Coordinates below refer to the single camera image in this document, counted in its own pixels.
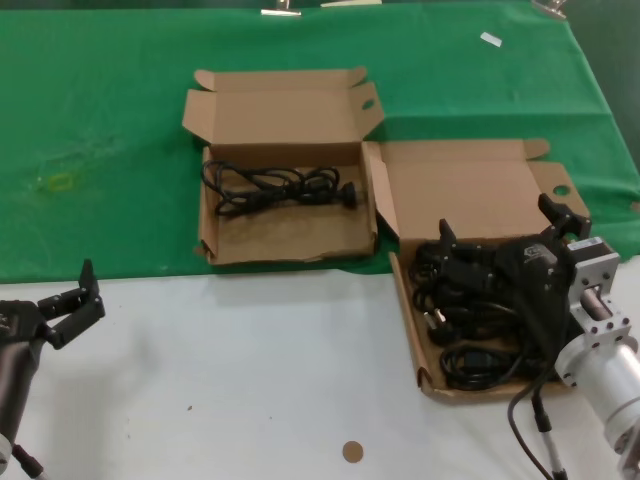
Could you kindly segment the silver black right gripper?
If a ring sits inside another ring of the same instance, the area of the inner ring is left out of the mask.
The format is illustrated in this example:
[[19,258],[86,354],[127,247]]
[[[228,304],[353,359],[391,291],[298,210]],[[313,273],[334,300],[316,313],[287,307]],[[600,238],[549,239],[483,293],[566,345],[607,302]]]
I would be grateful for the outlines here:
[[499,247],[461,242],[440,219],[437,280],[495,293],[496,270],[544,365],[579,373],[588,358],[610,356],[623,346],[623,315],[611,301],[620,255],[601,238],[588,238],[591,220],[568,205],[547,194],[539,195],[537,205],[549,225]]

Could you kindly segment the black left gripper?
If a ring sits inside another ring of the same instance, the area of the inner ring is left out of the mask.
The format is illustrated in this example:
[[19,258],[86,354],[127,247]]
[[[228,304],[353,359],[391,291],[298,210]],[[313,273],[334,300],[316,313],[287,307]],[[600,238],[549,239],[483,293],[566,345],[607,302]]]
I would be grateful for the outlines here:
[[62,349],[105,316],[93,263],[85,259],[78,287],[30,301],[1,301],[1,349],[46,341]]

